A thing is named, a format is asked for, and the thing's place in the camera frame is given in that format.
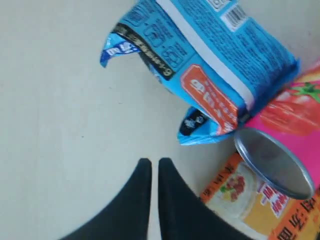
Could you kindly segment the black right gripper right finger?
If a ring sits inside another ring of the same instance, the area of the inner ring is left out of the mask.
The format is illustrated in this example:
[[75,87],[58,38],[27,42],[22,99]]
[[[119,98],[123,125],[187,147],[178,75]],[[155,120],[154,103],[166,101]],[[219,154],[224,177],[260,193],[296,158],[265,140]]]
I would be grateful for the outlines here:
[[170,158],[158,163],[158,215],[163,240],[248,240],[193,193]]

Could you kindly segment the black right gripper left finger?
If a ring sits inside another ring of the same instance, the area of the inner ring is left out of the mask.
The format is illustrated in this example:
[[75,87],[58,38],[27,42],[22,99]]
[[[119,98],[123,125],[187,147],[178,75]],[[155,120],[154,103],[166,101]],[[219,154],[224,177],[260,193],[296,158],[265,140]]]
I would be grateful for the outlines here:
[[141,158],[132,175],[95,217],[64,240],[146,240],[151,205],[152,163]]

